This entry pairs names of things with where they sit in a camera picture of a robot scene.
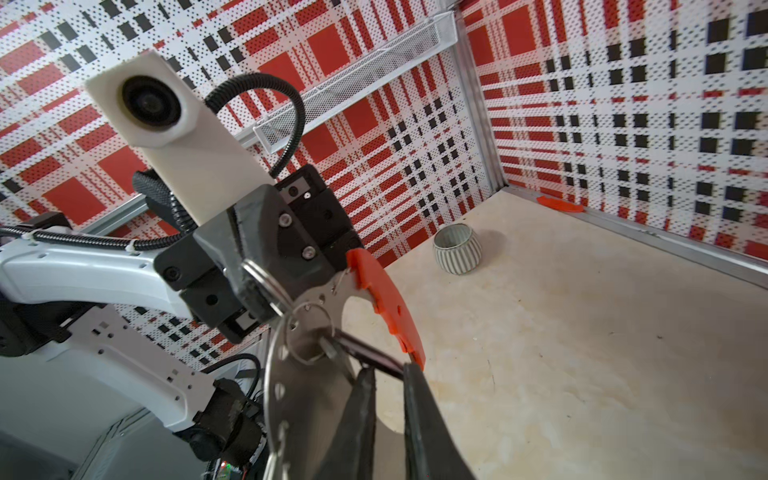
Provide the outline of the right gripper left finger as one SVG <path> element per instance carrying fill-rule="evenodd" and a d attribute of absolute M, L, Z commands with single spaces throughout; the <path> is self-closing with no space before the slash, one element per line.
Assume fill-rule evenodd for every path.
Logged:
<path fill-rule="evenodd" d="M 372 479 L 376 433 L 375 370 L 357 375 L 331 444 L 315 479 Z"/>

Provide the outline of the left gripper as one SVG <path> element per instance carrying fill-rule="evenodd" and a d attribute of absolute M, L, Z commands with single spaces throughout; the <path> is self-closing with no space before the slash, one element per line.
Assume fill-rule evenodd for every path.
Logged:
<path fill-rule="evenodd" d="M 307 164 L 259 186 L 163 250 L 154 269 L 193 319 L 239 344 L 307 290 L 347 267 L 363 242 L 334 192 Z"/>

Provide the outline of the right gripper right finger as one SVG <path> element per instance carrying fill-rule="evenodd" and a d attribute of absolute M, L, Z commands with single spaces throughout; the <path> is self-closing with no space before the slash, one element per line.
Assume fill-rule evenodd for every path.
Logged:
<path fill-rule="evenodd" d="M 422 370 L 407 363 L 403 372 L 406 478 L 473 479 Z"/>

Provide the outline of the red handled key ring holder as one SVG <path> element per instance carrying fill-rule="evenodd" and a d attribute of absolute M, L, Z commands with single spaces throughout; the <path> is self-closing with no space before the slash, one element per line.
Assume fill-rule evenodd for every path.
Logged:
<path fill-rule="evenodd" d="M 426 364 L 412 315 L 378 260 L 358 248 L 347 252 L 346 261 L 345 270 L 288 306 L 273 331 L 264 386 L 267 479 L 314 476 L 353 390 L 353 356 L 368 357 L 392 372 L 402 369 L 397 360 L 344 331 L 350 299 L 368 302 L 411 362 Z"/>

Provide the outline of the black key tag with key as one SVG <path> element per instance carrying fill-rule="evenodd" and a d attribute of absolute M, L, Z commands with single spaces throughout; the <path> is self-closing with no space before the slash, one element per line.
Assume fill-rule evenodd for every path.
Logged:
<path fill-rule="evenodd" d="M 352 357 L 362 366 L 374 368 L 397 380 L 404 379 L 404 365 L 401 362 L 351 334 L 340 331 L 322 336 L 319 345 L 329 359 L 341 366 L 350 382 L 353 382 L 352 370 L 344 363 L 343 356 Z"/>

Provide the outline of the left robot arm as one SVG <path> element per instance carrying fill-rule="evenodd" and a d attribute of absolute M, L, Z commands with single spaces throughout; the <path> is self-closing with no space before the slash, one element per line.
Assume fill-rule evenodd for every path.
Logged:
<path fill-rule="evenodd" d="M 362 242 L 317 170 L 256 188 L 185 234 L 130 241 L 72 234 L 63 216 L 1 231 L 1 353 L 39 353 L 152 412 L 204 462 L 250 468 L 266 440 L 262 402 L 222 377 L 223 359 L 181 326 L 196 370 L 135 330 L 129 304 L 190 318 L 232 343 L 289 314 L 347 268 Z"/>

